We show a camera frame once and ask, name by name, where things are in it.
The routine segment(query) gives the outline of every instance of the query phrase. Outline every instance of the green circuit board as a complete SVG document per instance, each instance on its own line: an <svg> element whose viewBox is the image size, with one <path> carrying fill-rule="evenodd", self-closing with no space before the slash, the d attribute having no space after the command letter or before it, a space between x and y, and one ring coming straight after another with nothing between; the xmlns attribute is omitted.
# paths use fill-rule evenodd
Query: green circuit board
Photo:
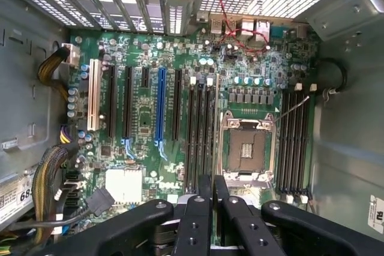
<svg viewBox="0 0 384 256"><path fill-rule="evenodd" d="M309 33L305 39L290 39L283 35L284 29L287 28L272 27L270 49L256 57L241 49L234 51L233 43L232 49L229 49L227 45L231 44L230 41L220 43L219 37L203 30L187 38L73 32L71 43L80 47L80 64L88 65L91 59L98 59L103 67L100 128L96 131L86 130L87 91L80 92L76 100L76 117L68 120L68 124L75 127L77 132L83 131L89 137L89 141L79 140L83 144L79 155L86 159L80 169L85 179L82 197L91 195L95 187L107 186L107 189L116 189L111 194L122 199L117 199L114 208L103 217L91 217L92 222L103 221L154 198L176 203L180 195L196 192L196 185L193 184L196 184L201 172L234 172L228 159L231 141L228 131L223 132L221 146L218 144L221 141L220 117L226 111L231 111L235 118L264 119L267 115L276 118L280 115L283 90L293 89L296 83L303 83L304 86L312 83L314 68L310 61L317 53L316 35ZM114 92L116 114L112 120L115 129L112 136L108 135L106 121L110 117L110 80L107 76L110 66L115 67L117 76ZM122 136L127 67L131 67L133 75L130 153L127 153L126 139ZM163 153L167 159L161 156L159 146L155 145L159 121L159 72L163 68ZM69 87L79 88L86 78L84 72L85 69L71 68ZM176 116L179 125L177 140L173 140L176 78L180 79L179 115ZM192 86L195 87L194 94L191 94ZM191 105L193 118L190 115ZM278 125L275 134L266 133L263 164L255 170L258 173L268 170L271 156L277 154L278 142L273 138L278 135ZM195 149L190 144L191 137L195 138ZM257 189L256 193L260 194L256 197L257 205L273 198L272 189L272 184ZM242 195L255 193L250 187L243 186L231 186L230 190Z"/></svg>

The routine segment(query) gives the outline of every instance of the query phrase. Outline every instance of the screw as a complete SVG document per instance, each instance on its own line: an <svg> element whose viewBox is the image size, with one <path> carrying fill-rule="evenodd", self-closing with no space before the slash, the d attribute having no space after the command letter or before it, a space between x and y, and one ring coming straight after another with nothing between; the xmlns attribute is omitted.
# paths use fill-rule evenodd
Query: screw
<svg viewBox="0 0 384 256"><path fill-rule="evenodd" d="M76 36L74 40L76 41L77 44L80 44L81 42L83 42L83 38L81 38L80 36Z"/></svg>
<svg viewBox="0 0 384 256"><path fill-rule="evenodd" d="M236 204L239 200L236 197L229 197L229 201L233 204Z"/></svg>
<svg viewBox="0 0 384 256"><path fill-rule="evenodd" d="M167 204L164 204L162 202L159 202L157 205L156 205L156 208L159 208L159 209L162 209L162 208L165 208L167 207Z"/></svg>
<svg viewBox="0 0 384 256"><path fill-rule="evenodd" d="M280 205L277 204L277 203L271 203L269 205L269 208L274 209L274 210L279 210L280 209Z"/></svg>
<svg viewBox="0 0 384 256"><path fill-rule="evenodd" d="M194 201L196 202L204 202L204 199L201 196L197 196Z"/></svg>
<svg viewBox="0 0 384 256"><path fill-rule="evenodd" d="M354 13L359 13L359 12L360 12L360 6L358 6L358 5L354 5L354 6L353 6L353 12L354 12Z"/></svg>

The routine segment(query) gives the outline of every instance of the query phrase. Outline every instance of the motherboard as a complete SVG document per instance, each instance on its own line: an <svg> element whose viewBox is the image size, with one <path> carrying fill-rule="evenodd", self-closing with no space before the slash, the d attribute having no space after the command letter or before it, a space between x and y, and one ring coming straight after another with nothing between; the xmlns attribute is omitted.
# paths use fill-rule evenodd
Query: motherboard
<svg viewBox="0 0 384 256"><path fill-rule="evenodd" d="M304 36L292 31L272 25L268 45L257 53L216 34L213 25L185 38L74 31L68 45L80 58L70 66L67 127L81 149L76 164L63 168L65 180L80 179L82 187L67 209L101 186L115 205L87 224L155 198L177 203L197 192L202 174L224 175L232 194L260 207L289 193L277 177L285 171L278 166L282 143L301 159L296 186L304 189L311 120L301 156L294 140L286 144L284 118L278 120L316 90L311 63L318 39L309 27ZM310 118L313 106L310 98L301 112Z"/></svg>

